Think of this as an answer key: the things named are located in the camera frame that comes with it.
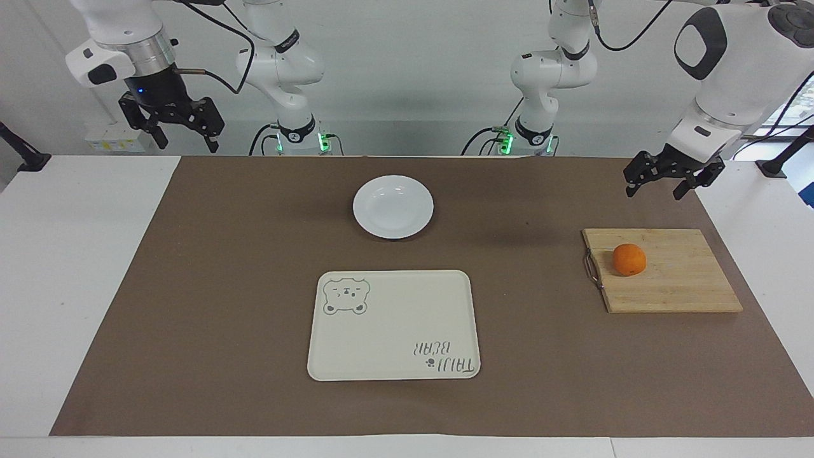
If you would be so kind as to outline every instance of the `bear face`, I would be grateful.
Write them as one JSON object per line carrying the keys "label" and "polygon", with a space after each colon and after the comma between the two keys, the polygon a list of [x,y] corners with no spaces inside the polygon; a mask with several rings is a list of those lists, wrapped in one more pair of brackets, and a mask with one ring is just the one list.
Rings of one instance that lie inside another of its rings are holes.
{"label": "bear face", "polygon": [[333,315],[339,310],[353,310],[353,313],[361,315],[367,310],[365,300],[370,293],[370,284],[364,279],[331,280],[322,287],[322,293],[325,294],[322,311],[327,315]]}

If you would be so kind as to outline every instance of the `plate rim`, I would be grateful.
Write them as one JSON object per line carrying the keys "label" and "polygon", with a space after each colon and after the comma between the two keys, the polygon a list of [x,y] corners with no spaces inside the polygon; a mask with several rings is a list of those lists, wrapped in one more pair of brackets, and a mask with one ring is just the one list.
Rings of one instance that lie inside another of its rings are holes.
{"label": "plate rim", "polygon": [[[377,180],[384,180],[384,179],[387,179],[387,178],[407,178],[408,180],[417,183],[424,191],[427,192],[427,195],[429,196],[429,200],[430,200],[429,218],[417,230],[415,230],[413,232],[410,232],[409,234],[402,235],[402,236],[392,236],[392,235],[377,234],[374,231],[371,231],[368,227],[365,227],[365,225],[362,224],[362,222],[360,221],[360,214],[362,213],[361,210],[360,210],[362,191],[365,190],[366,187],[370,186],[371,183],[374,183]],[[400,239],[406,239],[407,237],[412,237],[412,236],[418,234],[419,232],[423,231],[424,228],[427,227],[427,225],[430,224],[430,221],[432,221],[432,216],[435,214],[435,198],[432,196],[432,192],[430,192],[430,190],[427,188],[427,186],[425,186],[424,183],[421,183],[417,179],[415,179],[413,177],[410,177],[410,176],[407,176],[407,175],[388,174],[388,175],[381,175],[381,176],[378,176],[376,178],[372,178],[372,179],[366,181],[364,184],[362,184],[359,187],[359,189],[357,189],[356,194],[353,196],[352,209],[353,209],[353,217],[354,217],[354,219],[356,219],[357,224],[359,225],[359,227],[364,229],[365,232],[367,232],[368,234],[371,234],[372,236],[376,236],[378,238],[386,239],[386,240],[400,240]]]}

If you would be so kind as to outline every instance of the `wall outlet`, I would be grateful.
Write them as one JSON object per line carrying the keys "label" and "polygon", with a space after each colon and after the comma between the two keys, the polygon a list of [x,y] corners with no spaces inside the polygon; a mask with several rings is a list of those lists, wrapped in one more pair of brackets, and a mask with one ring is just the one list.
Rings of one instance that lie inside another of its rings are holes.
{"label": "wall outlet", "polygon": [[150,135],[132,130],[124,123],[91,126],[85,141],[98,152],[148,152],[152,145]]}

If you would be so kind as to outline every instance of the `white plate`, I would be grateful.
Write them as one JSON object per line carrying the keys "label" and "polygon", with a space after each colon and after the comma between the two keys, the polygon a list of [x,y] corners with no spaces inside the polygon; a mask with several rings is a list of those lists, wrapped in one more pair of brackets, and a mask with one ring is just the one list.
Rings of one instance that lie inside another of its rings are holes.
{"label": "white plate", "polygon": [[365,183],[353,199],[353,216],[366,231],[383,239],[403,239],[432,218],[432,195],[420,182],[386,175]]}
{"label": "white plate", "polygon": [[464,272],[328,272],[317,282],[314,380],[463,379],[479,370]]}

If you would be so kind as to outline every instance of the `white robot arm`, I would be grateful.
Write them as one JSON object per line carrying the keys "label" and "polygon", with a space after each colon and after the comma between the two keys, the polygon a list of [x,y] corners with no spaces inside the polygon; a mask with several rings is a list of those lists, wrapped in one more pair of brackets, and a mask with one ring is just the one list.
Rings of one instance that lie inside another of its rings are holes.
{"label": "white robot arm", "polygon": [[[274,106],[282,152],[323,153],[319,123],[297,87],[322,79],[322,57],[300,38],[283,0],[243,0],[243,5],[248,13],[247,26],[259,41],[246,82],[265,94]],[[241,51],[238,68],[246,68],[248,60],[247,50]]]}
{"label": "white robot arm", "polygon": [[[218,5],[225,0],[191,0]],[[152,135],[159,148],[167,137],[160,122],[181,124],[201,134],[210,152],[224,122],[212,99],[193,100],[177,72],[173,41],[152,0],[71,0],[85,18],[90,40],[65,57],[68,69],[85,87],[124,80],[129,91],[119,99],[127,122]]]}
{"label": "white robot arm", "polygon": [[[677,1],[700,5],[720,2]],[[515,151],[539,155],[545,150],[559,109],[558,101],[550,94],[552,89],[586,86],[596,77],[597,58],[590,49],[590,39],[598,27],[597,9],[601,4],[602,0],[556,0],[548,31],[557,49],[525,53],[514,60],[511,79],[523,92],[523,108],[511,129]]]}
{"label": "white robot arm", "polygon": [[[182,74],[206,72],[177,68],[174,41],[167,37],[152,1],[71,0],[84,17],[91,39],[66,56],[68,68],[85,87],[124,80],[129,91],[121,97],[119,105],[128,123],[133,129],[151,134],[159,148],[165,148],[168,141],[158,124],[168,122],[199,132],[207,139],[209,150],[215,152],[223,119],[209,97],[192,100],[181,78]],[[190,7],[189,4],[220,6],[224,2],[182,3]],[[322,153],[325,147],[319,123],[297,87],[322,79],[325,72],[322,58],[300,39],[283,0],[243,0],[243,5],[247,10],[247,28],[258,46],[250,68],[249,50],[239,53],[237,65],[241,72],[249,68],[246,82],[271,100],[277,114],[274,124],[282,134],[279,140],[282,150],[292,154]]]}
{"label": "white robot arm", "polygon": [[[682,178],[678,200],[708,187],[724,169],[720,152],[788,95],[814,68],[814,5],[754,2],[705,7],[676,39],[678,64],[701,89],[657,156],[639,154],[624,170],[628,196],[645,183]],[[682,52],[682,39],[700,37],[700,59]]]}

